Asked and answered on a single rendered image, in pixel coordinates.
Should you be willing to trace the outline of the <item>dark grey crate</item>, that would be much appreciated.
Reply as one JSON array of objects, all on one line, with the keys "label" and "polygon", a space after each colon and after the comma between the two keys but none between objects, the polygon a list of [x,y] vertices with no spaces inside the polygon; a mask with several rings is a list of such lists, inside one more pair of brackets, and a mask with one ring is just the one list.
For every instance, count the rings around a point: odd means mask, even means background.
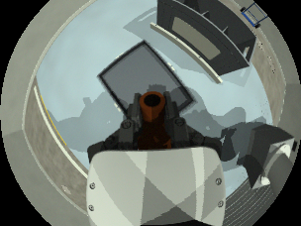
[{"label": "dark grey crate", "polygon": [[156,24],[201,56],[219,76],[251,65],[257,37],[219,0],[157,0]]}]

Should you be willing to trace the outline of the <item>brown bottle with blue label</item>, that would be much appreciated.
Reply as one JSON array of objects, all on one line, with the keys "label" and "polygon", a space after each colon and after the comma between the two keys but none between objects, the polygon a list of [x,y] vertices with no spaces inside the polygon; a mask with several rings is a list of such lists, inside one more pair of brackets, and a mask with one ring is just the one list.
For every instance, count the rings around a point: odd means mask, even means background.
[{"label": "brown bottle with blue label", "polygon": [[140,98],[143,114],[143,133],[138,137],[138,150],[171,149],[170,136],[164,127],[164,96],[156,91]]}]

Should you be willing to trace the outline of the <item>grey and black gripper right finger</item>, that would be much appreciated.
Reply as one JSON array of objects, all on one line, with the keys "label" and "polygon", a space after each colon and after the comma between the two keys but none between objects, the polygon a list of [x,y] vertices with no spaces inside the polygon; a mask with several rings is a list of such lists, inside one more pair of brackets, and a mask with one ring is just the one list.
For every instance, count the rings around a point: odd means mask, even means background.
[{"label": "grey and black gripper right finger", "polygon": [[179,115],[176,101],[171,102],[169,91],[164,91],[163,96],[165,98],[164,127],[167,135],[171,137],[171,148],[211,147],[218,153],[221,160],[222,142],[211,137],[204,137],[201,133],[188,126],[186,120]]}]

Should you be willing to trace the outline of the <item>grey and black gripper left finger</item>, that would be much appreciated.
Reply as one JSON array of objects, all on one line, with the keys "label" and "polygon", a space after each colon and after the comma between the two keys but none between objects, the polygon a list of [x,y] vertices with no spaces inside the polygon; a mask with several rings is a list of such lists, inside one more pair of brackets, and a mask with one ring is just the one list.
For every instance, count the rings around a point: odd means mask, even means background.
[{"label": "grey and black gripper left finger", "polygon": [[91,145],[87,149],[89,163],[96,153],[106,150],[137,150],[138,137],[143,132],[143,114],[140,106],[140,93],[135,93],[134,103],[129,104],[127,120],[120,128],[111,134],[105,141]]}]

